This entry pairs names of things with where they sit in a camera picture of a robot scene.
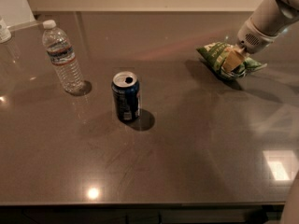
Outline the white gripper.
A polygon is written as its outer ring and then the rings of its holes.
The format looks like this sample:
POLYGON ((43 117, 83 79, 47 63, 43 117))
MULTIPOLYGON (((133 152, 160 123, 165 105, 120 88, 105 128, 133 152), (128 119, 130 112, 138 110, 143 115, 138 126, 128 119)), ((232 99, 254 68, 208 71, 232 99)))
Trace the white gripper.
POLYGON ((242 64, 247 54, 257 53, 278 37, 278 25, 274 20, 250 17, 237 34, 236 46, 226 49, 228 55, 222 65, 226 72, 232 72, 242 64))

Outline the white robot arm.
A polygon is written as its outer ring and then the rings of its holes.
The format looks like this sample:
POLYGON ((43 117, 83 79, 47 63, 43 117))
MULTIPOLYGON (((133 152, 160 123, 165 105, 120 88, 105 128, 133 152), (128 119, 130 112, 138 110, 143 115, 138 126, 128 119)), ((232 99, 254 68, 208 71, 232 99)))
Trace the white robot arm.
POLYGON ((268 47, 297 21, 299 0, 263 0, 240 28, 236 44, 229 49, 222 69, 232 72, 250 54, 268 47))

